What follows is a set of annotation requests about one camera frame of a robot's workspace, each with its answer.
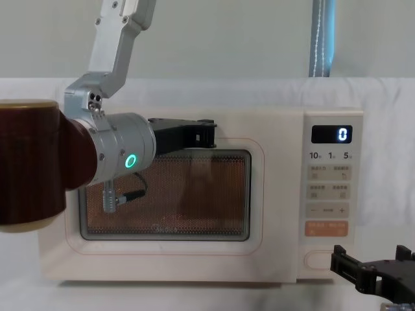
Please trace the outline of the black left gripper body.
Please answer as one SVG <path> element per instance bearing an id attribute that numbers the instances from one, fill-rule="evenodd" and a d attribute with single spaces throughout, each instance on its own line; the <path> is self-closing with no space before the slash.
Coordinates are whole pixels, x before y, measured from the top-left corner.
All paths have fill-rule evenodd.
<path id="1" fill-rule="evenodd" d="M 197 121 L 161 118 L 148 121 L 155 135 L 157 156 L 196 146 Z"/>

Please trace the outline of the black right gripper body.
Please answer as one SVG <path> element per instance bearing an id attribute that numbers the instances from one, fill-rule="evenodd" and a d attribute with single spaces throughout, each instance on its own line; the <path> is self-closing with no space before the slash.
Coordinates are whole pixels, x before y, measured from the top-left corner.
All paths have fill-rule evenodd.
<path id="1" fill-rule="evenodd" d="M 414 261 L 378 260 L 358 265 L 358 292 L 379 297 L 414 297 Z"/>

